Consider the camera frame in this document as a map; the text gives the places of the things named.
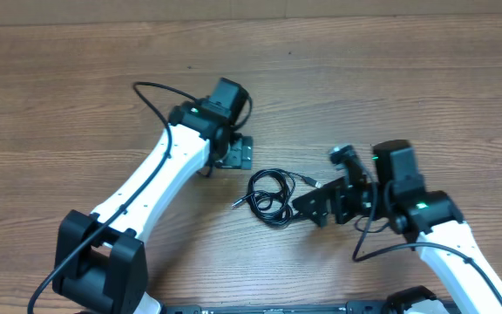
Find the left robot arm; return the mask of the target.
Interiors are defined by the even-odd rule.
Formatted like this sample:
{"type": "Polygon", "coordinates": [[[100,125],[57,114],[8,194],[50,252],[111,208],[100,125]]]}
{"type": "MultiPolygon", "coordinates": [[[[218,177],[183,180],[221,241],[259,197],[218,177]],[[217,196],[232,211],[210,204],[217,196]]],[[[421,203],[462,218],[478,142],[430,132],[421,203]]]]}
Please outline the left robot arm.
{"type": "Polygon", "coordinates": [[[151,297],[146,243],[173,198],[199,170],[249,169],[253,140],[239,130],[252,105],[240,84],[221,78],[212,93],[160,120],[159,142],[128,180],[91,213],[72,210],[61,222],[53,291],[92,313],[162,313],[151,297]]]}

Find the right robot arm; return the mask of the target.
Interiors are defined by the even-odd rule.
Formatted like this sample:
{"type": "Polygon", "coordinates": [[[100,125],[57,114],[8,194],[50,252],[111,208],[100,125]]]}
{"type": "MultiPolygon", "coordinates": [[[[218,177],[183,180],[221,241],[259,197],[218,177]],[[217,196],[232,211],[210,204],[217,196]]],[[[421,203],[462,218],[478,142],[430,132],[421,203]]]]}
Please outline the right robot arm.
{"type": "Polygon", "coordinates": [[[452,198],[442,190],[427,190],[408,140],[373,146],[374,172],[351,145],[335,147],[329,159],[345,174],[294,199],[292,205],[301,216],[319,227],[331,216],[337,224],[363,218],[364,236],[371,233],[373,222],[384,219],[405,242],[367,254],[354,249],[354,262],[411,249],[433,270],[461,312],[502,313],[501,279],[452,198]]]}

